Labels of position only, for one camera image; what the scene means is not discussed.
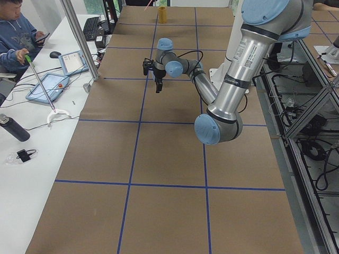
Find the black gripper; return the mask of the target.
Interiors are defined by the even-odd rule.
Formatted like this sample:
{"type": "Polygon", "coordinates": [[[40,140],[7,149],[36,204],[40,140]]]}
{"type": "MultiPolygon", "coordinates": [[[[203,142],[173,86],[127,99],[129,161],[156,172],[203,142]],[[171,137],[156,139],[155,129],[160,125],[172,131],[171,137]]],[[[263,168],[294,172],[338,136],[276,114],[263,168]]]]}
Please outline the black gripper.
{"type": "Polygon", "coordinates": [[[160,93],[163,88],[162,79],[164,78],[164,70],[153,67],[153,74],[156,82],[156,93],[160,93]]]}

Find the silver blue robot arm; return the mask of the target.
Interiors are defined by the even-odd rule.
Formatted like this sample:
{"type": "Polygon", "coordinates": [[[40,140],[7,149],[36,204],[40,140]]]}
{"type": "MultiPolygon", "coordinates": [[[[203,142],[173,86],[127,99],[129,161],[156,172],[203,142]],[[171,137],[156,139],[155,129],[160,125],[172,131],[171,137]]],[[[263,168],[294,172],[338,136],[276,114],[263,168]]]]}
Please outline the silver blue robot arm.
{"type": "Polygon", "coordinates": [[[172,40],[161,38],[157,44],[154,75],[159,71],[173,78],[188,75],[208,106],[194,123],[196,136],[204,144],[230,141],[241,134],[243,123],[237,109],[269,49],[277,42],[300,40],[310,33],[312,1],[243,1],[240,10],[242,38],[220,88],[198,61],[177,56],[172,40]]]}

